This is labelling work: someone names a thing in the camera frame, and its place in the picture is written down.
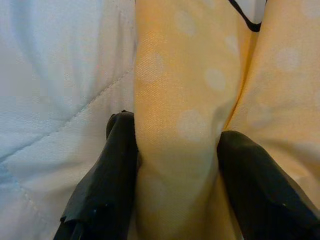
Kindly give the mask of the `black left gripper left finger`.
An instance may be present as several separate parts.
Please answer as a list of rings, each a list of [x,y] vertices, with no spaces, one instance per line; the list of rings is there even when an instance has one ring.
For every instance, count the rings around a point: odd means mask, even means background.
[[[106,143],[77,184],[53,240],[127,240],[135,199],[138,147],[134,114],[113,114]]]

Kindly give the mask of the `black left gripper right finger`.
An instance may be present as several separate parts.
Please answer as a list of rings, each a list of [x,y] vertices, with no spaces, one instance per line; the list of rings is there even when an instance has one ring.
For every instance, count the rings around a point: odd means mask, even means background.
[[[244,240],[320,240],[320,210],[262,146],[228,130],[217,157]]]

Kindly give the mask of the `yellow egg cartoon quilt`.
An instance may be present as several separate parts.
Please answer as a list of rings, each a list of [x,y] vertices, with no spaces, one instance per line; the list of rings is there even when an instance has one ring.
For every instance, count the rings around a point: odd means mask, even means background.
[[[136,0],[135,240],[243,240],[219,171],[260,145],[320,221],[320,0]]]

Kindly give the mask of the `white quilted bed sheet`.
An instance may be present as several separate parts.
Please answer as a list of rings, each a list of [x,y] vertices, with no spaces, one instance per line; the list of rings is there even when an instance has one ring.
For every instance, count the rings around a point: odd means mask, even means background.
[[[0,0],[0,240],[53,239],[135,55],[135,0]]]

